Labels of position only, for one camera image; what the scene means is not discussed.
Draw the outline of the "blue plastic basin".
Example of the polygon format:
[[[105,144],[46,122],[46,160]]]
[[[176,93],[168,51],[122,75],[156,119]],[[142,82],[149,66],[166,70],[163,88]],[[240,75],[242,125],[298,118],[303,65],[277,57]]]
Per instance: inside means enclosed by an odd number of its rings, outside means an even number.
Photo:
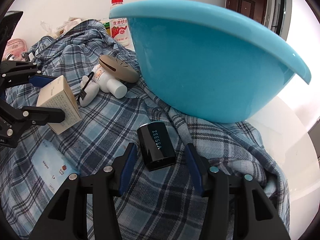
[[[128,21],[142,77],[165,103],[220,123],[246,120],[298,75],[302,58],[280,36],[216,5],[147,0],[111,9]]]

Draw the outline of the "tan perforated soap case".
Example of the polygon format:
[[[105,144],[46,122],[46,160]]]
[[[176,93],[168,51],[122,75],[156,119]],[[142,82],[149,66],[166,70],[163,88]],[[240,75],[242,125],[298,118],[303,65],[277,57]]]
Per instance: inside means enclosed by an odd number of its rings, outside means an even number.
[[[129,83],[135,83],[139,74],[127,63],[109,55],[99,57],[100,65],[114,77]]]

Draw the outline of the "blue plaid shirt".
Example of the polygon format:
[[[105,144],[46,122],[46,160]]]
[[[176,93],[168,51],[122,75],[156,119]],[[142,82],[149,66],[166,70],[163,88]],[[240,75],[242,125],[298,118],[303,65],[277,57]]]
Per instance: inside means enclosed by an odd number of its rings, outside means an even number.
[[[80,107],[103,54],[96,20],[1,63],[1,239],[289,239],[286,178],[249,123],[184,114],[143,78]]]

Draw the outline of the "pink pouch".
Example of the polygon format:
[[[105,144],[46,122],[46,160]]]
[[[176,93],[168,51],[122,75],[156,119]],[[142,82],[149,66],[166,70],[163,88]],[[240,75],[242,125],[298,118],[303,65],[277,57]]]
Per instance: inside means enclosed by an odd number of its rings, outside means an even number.
[[[11,39],[7,42],[2,61],[24,61],[22,54],[25,52],[27,52],[27,44],[25,40],[19,38]]]

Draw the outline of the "brown wooden door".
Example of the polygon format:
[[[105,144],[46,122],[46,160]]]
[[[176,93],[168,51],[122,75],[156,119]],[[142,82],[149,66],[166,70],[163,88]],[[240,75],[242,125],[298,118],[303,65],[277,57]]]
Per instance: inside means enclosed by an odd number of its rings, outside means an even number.
[[[264,25],[267,0],[226,0],[226,9],[236,11]]]

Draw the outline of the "light blue tissue packet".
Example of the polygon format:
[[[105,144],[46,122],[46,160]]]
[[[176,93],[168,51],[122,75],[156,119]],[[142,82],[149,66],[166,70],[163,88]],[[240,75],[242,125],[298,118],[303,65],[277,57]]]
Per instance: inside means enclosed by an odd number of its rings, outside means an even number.
[[[71,174],[79,174],[67,158],[45,139],[38,146],[31,162],[53,194]]]

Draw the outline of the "strawberry milk bottle red cap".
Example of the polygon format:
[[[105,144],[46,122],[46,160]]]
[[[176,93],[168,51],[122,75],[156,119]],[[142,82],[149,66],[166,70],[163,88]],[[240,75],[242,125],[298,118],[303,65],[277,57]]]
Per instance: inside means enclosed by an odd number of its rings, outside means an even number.
[[[121,44],[128,46],[131,36],[129,25],[126,18],[109,18],[111,37]]]

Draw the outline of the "black ZEESEA box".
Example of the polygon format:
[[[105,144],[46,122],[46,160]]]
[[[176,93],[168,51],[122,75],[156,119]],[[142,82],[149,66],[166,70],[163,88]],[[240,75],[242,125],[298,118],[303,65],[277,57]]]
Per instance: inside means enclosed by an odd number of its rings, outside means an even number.
[[[176,164],[176,153],[164,122],[143,124],[137,134],[143,162],[149,171]]]

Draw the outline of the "white lotion bottle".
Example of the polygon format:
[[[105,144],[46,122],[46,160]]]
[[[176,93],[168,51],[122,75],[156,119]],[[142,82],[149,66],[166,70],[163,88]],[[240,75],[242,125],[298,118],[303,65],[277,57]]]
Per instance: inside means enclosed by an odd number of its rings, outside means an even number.
[[[92,80],[97,83],[105,93],[111,93],[117,99],[123,98],[127,94],[127,87],[109,74],[100,64],[92,69]]]

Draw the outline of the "white plush keychain toy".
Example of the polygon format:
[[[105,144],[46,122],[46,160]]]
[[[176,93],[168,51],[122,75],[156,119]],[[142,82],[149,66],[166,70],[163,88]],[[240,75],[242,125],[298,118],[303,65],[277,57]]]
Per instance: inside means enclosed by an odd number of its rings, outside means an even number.
[[[88,75],[82,77],[80,82],[80,93],[77,102],[81,107],[86,107],[97,96],[99,92],[99,85],[93,80],[94,73],[90,72]]]

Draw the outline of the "beige cardboard box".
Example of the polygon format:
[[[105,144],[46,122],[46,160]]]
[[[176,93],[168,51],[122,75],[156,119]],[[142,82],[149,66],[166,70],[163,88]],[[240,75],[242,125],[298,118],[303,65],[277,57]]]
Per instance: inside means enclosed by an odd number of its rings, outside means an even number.
[[[58,108],[64,111],[65,119],[63,121],[58,123],[48,123],[57,135],[60,135],[81,121],[77,101],[63,75],[57,77],[55,80],[40,89],[36,106]]]

